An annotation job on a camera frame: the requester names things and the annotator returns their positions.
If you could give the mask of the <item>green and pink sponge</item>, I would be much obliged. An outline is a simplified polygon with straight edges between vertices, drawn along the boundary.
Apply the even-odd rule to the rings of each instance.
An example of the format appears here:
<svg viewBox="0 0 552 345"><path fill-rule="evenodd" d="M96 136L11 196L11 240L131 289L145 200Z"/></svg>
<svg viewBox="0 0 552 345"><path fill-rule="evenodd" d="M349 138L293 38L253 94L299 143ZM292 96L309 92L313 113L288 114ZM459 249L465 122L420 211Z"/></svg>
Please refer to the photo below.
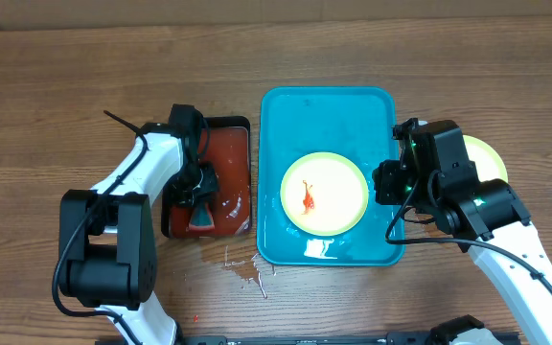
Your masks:
<svg viewBox="0 0 552 345"><path fill-rule="evenodd" d="M206 232L215 229L215 222L209 202L201 202L194 207L188 228L192 232Z"/></svg>

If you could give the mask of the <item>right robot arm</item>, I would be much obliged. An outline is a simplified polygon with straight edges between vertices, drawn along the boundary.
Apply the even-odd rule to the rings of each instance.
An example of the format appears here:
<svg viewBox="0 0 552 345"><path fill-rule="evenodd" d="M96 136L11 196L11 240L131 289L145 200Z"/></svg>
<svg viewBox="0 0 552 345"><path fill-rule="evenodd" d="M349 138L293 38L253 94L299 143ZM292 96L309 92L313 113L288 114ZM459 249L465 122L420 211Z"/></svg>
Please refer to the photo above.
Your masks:
<svg viewBox="0 0 552 345"><path fill-rule="evenodd" d="M530 211L488 144L452 120L395 125L401 152L373 172L376 201L397 224L413 210L435 225L492 282L532 344L552 344L552 264Z"/></svg>

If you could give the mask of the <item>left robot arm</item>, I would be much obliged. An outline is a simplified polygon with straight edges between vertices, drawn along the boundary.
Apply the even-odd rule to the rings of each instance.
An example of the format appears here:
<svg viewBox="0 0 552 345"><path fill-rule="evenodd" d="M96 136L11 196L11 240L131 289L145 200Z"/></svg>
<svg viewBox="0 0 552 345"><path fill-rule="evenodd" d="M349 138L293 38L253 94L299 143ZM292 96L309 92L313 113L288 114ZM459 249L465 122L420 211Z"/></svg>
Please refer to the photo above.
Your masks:
<svg viewBox="0 0 552 345"><path fill-rule="evenodd" d="M211 129L205 120L191 120L132 131L132 151L106 179L61 199L52 299L67 316L108 318L127 344L181 344L178 323L154 291L151 207L163 196L167 211L187 210L188 230L215 229L219 178L203 159Z"/></svg>

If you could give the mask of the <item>yellow plate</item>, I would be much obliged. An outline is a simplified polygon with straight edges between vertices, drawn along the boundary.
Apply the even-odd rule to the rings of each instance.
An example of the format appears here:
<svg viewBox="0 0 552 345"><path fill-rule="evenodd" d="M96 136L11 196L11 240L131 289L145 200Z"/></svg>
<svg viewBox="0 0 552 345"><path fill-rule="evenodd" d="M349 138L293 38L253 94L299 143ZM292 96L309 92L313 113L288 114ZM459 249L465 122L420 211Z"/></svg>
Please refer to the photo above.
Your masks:
<svg viewBox="0 0 552 345"><path fill-rule="evenodd" d="M487 143L475 137L464 135L469 159L475 163L481 182L500 179L508 181L506 166L499 154Z"/></svg>
<svg viewBox="0 0 552 345"><path fill-rule="evenodd" d="M314 152L287 169L280 198L294 225L311 235L330 237L351 230L362 219L369 190L351 160L332 152Z"/></svg>

